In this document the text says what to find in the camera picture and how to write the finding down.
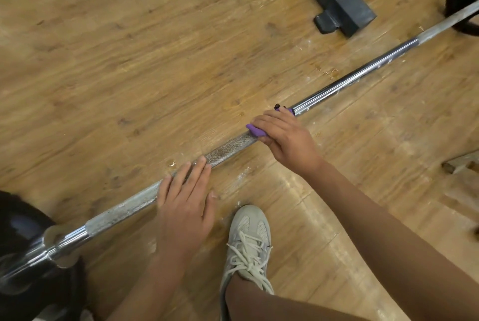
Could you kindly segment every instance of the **hand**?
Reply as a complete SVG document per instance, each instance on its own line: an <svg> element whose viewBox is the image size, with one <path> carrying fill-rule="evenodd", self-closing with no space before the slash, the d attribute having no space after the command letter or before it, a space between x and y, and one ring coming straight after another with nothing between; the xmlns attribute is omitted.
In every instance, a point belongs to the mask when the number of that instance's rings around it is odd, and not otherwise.
<svg viewBox="0 0 479 321"><path fill-rule="evenodd" d="M158 190L159 255L186 269L191 258L210 233L215 220L216 195L211 191L205 200L211 166L201 156L184 182L191 167L186 162L174 179L166 176Z"/></svg>
<svg viewBox="0 0 479 321"><path fill-rule="evenodd" d="M269 137L258 137L283 166L301 177L315 173L323 161L309 131L283 107L268 110L253 118L251 124L264 130Z"/></svg>

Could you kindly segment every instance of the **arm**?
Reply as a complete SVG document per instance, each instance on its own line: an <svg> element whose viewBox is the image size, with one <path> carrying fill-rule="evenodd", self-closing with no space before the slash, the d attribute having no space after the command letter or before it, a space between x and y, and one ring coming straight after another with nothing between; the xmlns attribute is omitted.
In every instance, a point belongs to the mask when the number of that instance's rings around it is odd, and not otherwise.
<svg viewBox="0 0 479 321"><path fill-rule="evenodd" d="M201 156L183 184L191 163L174 179L167 176L158 191L157 253L128 296L108 321L156 321L203 240L213 227L215 197L205 199L211 166Z"/></svg>
<svg viewBox="0 0 479 321"><path fill-rule="evenodd" d="M303 177L338 217L364 261L413 320L479 320L479 285L321 159L286 109L252 124L284 166Z"/></svg>

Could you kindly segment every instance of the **wooden floor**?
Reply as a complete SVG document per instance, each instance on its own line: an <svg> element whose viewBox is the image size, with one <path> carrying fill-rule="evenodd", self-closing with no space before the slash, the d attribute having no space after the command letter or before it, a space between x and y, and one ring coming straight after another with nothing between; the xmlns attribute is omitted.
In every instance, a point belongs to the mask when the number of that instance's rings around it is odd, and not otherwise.
<svg viewBox="0 0 479 321"><path fill-rule="evenodd" d="M365 0L346 40L314 0L0 0L0 188L84 221L442 19L445 0ZM479 281L479 212L440 163L479 147L479 40L453 30L302 116L324 157ZM214 169L215 228L165 319L216 320L231 215L268 216L275 292L405 320L321 199L261 143ZM104 320L155 249L147 209L83 248Z"/></svg>

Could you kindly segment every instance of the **gray sneaker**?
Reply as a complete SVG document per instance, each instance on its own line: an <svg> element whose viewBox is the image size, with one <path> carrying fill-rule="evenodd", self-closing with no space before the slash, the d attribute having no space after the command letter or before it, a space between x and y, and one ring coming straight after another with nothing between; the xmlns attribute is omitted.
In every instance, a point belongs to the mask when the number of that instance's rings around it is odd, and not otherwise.
<svg viewBox="0 0 479 321"><path fill-rule="evenodd" d="M263 211L254 205L245 205L237 211L230 227L226 265L220 287L220 321L229 321L226 305L226 287L235 272L254 282L263 291L274 294L266 278L266 267L271 246L271 231Z"/></svg>

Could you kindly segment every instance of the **shoelace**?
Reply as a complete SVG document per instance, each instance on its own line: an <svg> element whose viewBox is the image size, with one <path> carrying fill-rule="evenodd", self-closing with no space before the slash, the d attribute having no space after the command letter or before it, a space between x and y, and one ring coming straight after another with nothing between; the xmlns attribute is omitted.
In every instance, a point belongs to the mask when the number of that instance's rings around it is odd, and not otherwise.
<svg viewBox="0 0 479 321"><path fill-rule="evenodd" d="M264 242L261 239L252 237L251 235L245 234L242 231L239 232L240 244L242 247L240 250L235 246L227 244L232 251L235 252L236 256L231 257L230 264L234 265L234 268L226 272L226 274L233 274L239 270L247 271L257 282L258 286L262 286L263 290L268 292L271 295L274 295L272 290L272 285L270 281L264 275L263 267L267 264L271 252L271 248L267 250L266 259L264 262L261 262L259 256L254 256L250 253L250 249L253 249L258 252L258 254L263 251L262 246Z"/></svg>

